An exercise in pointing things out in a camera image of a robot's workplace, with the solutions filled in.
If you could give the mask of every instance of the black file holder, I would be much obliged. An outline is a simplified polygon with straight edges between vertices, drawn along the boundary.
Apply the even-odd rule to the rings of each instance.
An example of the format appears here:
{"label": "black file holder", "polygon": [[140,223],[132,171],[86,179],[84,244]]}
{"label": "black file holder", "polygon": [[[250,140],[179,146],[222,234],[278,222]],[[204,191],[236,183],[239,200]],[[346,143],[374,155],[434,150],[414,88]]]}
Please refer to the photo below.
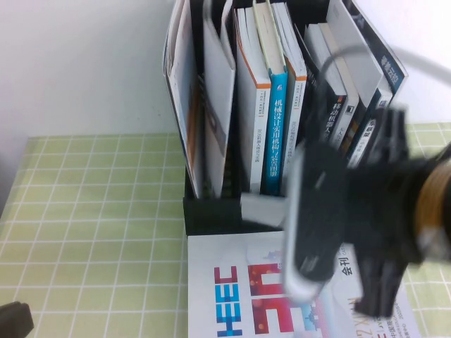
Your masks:
{"label": "black file holder", "polygon": [[[326,21],[329,0],[287,0],[293,24],[296,24],[301,34],[305,25]],[[234,0],[233,8],[252,5],[252,0]],[[203,0],[191,0],[192,33],[194,37],[194,52],[197,70],[202,77],[204,72],[203,52]],[[213,17],[221,17],[220,13],[213,13]],[[237,132],[237,111],[233,105],[232,121],[230,124],[229,150],[226,161],[225,177],[230,180],[231,196],[220,199],[196,199],[193,188],[185,173],[185,196],[183,210],[185,215],[185,229],[187,236],[203,234],[241,234],[251,232],[276,231],[272,227],[242,220],[240,195],[242,188],[242,165],[240,160],[240,140]]]}

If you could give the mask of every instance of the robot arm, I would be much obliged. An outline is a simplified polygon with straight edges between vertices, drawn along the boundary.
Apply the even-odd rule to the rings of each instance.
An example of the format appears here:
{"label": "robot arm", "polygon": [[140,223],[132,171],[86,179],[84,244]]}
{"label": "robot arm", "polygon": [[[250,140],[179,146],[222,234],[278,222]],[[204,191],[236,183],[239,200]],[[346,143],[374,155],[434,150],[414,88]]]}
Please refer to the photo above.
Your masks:
{"label": "robot arm", "polygon": [[[451,258],[451,145],[432,159],[408,159],[404,112],[381,115],[376,142],[357,168],[325,142],[304,142],[286,199],[242,196],[243,218],[285,230],[283,281],[293,301],[319,294],[343,243],[354,245],[360,270],[355,310],[372,317],[392,315],[410,263]],[[272,217],[258,219],[262,211]]]}

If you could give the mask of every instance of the white wall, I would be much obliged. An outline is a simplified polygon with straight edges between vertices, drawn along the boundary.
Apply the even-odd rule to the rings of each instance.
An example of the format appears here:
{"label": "white wall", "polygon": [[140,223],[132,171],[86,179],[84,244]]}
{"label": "white wall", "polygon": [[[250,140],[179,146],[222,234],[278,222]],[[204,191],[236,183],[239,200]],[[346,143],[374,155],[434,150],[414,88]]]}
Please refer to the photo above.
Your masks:
{"label": "white wall", "polygon": [[172,0],[0,0],[0,213],[28,136],[175,131]]}
{"label": "white wall", "polygon": [[[450,0],[356,0],[386,42],[451,70]],[[405,64],[409,78],[397,94],[409,122],[451,121],[451,87]]]}
{"label": "white wall", "polygon": [[[450,0],[357,1],[389,44],[451,68]],[[175,131],[161,72],[172,5],[0,0],[0,210],[28,136]],[[409,121],[450,121],[450,90],[408,71]]]}

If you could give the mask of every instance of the desk surface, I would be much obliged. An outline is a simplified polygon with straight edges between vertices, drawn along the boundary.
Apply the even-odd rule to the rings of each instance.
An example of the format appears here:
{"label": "desk surface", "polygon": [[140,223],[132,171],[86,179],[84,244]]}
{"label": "desk surface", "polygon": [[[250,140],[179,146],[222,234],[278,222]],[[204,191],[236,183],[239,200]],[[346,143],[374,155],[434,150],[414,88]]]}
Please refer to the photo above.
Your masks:
{"label": "desk surface", "polygon": [[[428,155],[451,124],[408,135]],[[0,221],[0,304],[30,304],[31,337],[186,338],[184,163],[175,134],[30,139]],[[404,283],[423,336],[451,337],[451,268]]]}

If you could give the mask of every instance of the black object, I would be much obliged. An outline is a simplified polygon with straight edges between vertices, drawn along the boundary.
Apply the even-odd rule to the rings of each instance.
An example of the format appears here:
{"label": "black object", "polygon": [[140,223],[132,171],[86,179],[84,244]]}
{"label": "black object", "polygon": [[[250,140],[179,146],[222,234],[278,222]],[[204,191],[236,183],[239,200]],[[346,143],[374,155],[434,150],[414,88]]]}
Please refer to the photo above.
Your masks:
{"label": "black object", "polygon": [[0,337],[25,338],[34,328],[30,307],[14,302],[0,306]]}
{"label": "black object", "polygon": [[[326,283],[341,244],[353,244],[363,288],[355,310],[389,318],[407,265],[424,261],[414,234],[421,188],[451,158],[451,145],[435,158],[409,160],[404,111],[388,108],[380,116],[371,152],[354,169],[330,145],[307,139],[295,265],[308,280]],[[451,242],[450,201],[451,187],[443,207]],[[312,256],[317,262],[306,268]]]}

